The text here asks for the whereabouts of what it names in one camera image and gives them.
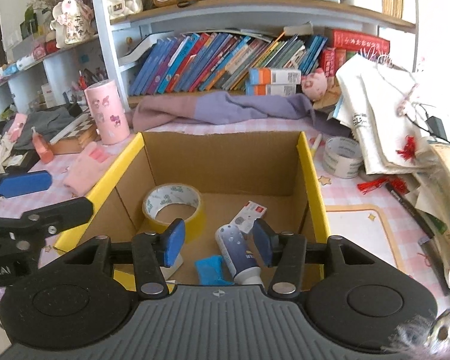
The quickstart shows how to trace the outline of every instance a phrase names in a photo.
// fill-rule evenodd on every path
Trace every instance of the tape roll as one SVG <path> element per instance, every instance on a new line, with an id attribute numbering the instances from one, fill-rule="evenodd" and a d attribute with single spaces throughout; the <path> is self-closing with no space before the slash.
<path id="1" fill-rule="evenodd" d="M 197 238 L 205 228 L 205 211 L 200 193 L 193 187 L 184 184 L 163 184 L 154 188 L 145 198 L 142 211 L 150 228 L 163 233 L 169 223 L 158 221 L 157 214 L 171 204 L 186 204 L 194 207 L 192 216 L 185 219 L 185 243 Z"/>
<path id="2" fill-rule="evenodd" d="M 352 179 L 359 173 L 363 163 L 362 151 L 357 141 L 344 137 L 333 137 L 325 143 L 323 169 L 333 176 Z"/>

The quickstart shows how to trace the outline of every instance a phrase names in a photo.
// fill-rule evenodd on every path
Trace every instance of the blue toothpaste tube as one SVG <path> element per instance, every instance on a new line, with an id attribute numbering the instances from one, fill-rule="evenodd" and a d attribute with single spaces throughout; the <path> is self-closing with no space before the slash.
<path id="1" fill-rule="evenodd" d="M 248 249 L 242 232 L 236 225 L 230 224 L 219 228 L 215 233 L 215 240 L 235 283 L 263 286 L 257 260 Z"/>

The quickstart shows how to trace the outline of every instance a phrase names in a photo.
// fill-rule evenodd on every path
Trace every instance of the pink cylindrical container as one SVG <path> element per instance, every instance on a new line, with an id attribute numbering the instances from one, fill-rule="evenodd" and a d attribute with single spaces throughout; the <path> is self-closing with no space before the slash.
<path id="1" fill-rule="evenodd" d="M 130 135 L 115 81 L 106 79 L 89 86 L 85 89 L 85 97 L 104 145 L 122 142 Z"/>

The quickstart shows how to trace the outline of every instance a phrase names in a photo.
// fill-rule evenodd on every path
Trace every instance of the table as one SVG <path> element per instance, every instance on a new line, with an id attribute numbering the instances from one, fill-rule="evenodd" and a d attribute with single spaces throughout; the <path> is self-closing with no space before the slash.
<path id="1" fill-rule="evenodd" d="M 249 131 L 304 131 L 307 138 L 313 142 L 318 132 L 309 124 L 307 119 L 285 120 L 277 118 L 248 120 L 246 122 L 234 123 L 229 125 L 214 126 L 205 124 L 189 123 L 168 123 L 163 126 L 152 128 L 150 131 L 174 131 L 185 134 L 206 135 L 206 134 L 226 134 Z M 374 204 L 380 207 L 387 216 L 390 228 L 394 233 L 400 253 L 405 266 L 405 271 L 426 286 L 437 299 L 439 312 L 450 305 L 449 299 L 444 297 L 440 285 L 432 269 L 428 266 L 428 261 L 422 254 L 417 241 L 423 236 L 423 232 L 415 221 L 410 217 L 407 211 L 390 195 L 385 188 L 374 190 L 363 195 L 356 187 L 360 179 L 341 179 L 329 175 L 323 170 L 322 157 L 324 142 L 320 145 L 315 155 L 314 163 L 317 176 L 330 178 L 330 184 L 321 186 L 322 197 L 325 205 L 352 205 L 352 204 Z M 113 150 L 118 154 L 128 141 L 115 145 Z M 0 204 L 0 216 L 9 218 L 18 218 L 22 212 L 39 208 L 47 204 L 62 202 L 71 198 L 66 188 L 61 186 L 64 177 L 65 168 L 77 154 L 67 156 L 58 156 L 48 166 L 39 163 L 32 170 L 46 169 L 54 176 L 54 183 L 48 191 L 37 192 L 26 197 L 17 197 L 7 199 Z M 332 229 L 334 233 L 339 233 L 339 229 Z M 42 251 L 40 265 L 52 261 L 58 257 L 53 250 L 52 245 L 55 237 L 47 240 L 47 246 Z"/>

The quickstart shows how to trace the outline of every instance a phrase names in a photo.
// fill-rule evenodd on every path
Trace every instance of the purple cloth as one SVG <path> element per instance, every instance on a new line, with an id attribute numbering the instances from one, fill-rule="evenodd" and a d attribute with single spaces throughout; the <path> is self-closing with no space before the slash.
<path id="1" fill-rule="evenodd" d="M 197 99 L 194 119 L 215 125 L 238 123 L 250 119 L 309 117 L 317 130 L 330 135 L 348 136 L 350 129 L 338 120 L 326 120 L 327 115 L 316 112 L 303 93 L 282 96 L 231 96 L 228 92 L 212 92 Z"/>

